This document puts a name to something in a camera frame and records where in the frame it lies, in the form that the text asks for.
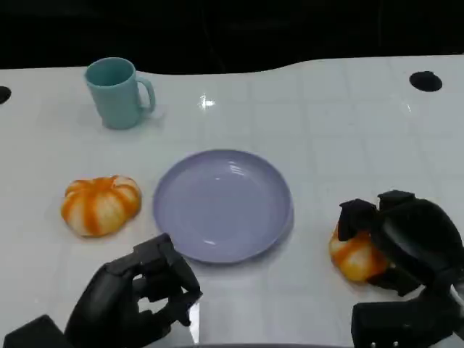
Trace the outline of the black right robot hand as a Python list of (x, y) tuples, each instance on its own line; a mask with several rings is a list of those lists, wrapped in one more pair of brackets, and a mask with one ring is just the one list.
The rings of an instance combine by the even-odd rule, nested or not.
[(420, 286), (454, 291), (463, 282), (463, 240), (439, 205), (391, 190), (378, 204), (353, 199), (340, 208), (328, 248), (348, 281), (400, 297)]

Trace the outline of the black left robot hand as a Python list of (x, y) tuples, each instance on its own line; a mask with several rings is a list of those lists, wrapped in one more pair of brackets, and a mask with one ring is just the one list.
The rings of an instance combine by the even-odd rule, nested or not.
[(201, 298), (196, 276), (167, 234), (103, 264), (93, 275), (65, 328), (74, 347), (145, 347), (188, 327)]

